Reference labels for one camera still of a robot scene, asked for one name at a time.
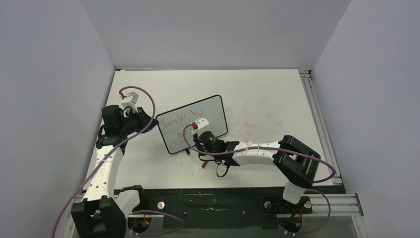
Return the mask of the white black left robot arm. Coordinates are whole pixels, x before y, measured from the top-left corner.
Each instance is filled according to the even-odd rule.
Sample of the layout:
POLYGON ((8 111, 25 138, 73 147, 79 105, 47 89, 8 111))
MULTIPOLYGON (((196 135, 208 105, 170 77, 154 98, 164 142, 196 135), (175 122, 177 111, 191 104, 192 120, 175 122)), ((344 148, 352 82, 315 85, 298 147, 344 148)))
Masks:
POLYGON ((123 238, 129 214, 143 213, 147 199, 140 195, 140 185, 114 193, 119 165, 125 155, 130 135, 152 130, 158 121, 143 108, 130 106, 125 112, 118 105, 102 109, 103 125, 96 141, 97 159, 88 189, 80 202, 74 203, 71 216, 81 238, 123 238))

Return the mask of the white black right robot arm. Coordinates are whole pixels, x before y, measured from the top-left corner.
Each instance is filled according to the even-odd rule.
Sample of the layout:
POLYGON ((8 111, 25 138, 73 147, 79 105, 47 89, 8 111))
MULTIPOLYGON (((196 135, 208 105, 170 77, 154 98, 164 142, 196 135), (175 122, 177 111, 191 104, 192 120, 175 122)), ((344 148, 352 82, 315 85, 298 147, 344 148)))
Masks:
POLYGON ((293 213, 310 208, 304 193, 314 183, 320 154, 295 137, 286 135, 278 142, 252 144, 223 141, 205 131, 194 133, 193 141, 201 155, 211 153, 212 159, 227 169, 250 164, 276 166, 288 179, 280 198, 281 208, 293 213))

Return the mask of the black base frame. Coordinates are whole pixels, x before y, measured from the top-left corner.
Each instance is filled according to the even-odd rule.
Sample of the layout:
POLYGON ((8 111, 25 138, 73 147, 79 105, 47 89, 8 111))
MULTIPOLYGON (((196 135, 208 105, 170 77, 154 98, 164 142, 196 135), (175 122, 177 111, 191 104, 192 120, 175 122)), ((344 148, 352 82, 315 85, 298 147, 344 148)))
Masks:
POLYGON ((276 229, 275 214, 290 216, 279 205, 283 187, 145 189, 136 210, 151 208, 184 220, 188 229, 276 229))

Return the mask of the aluminium rail frame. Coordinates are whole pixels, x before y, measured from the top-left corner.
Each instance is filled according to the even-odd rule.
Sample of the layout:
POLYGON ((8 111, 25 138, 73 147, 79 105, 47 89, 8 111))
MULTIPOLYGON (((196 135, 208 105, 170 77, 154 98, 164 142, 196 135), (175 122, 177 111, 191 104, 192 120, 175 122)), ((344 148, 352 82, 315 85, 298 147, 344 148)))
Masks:
MULTIPOLYGON (((330 163, 336 170, 336 175, 331 179, 333 182, 332 187, 340 187, 345 189, 331 140, 315 94, 311 79, 311 72, 309 70, 302 70, 299 72, 299 75, 315 121, 315 126, 321 141, 322 150, 327 162, 330 163)), ((346 189, 344 191, 345 193, 340 197, 335 197, 330 200, 332 207, 331 214, 334 216, 362 217, 364 214, 358 195, 356 193, 349 194, 348 190, 346 189)))

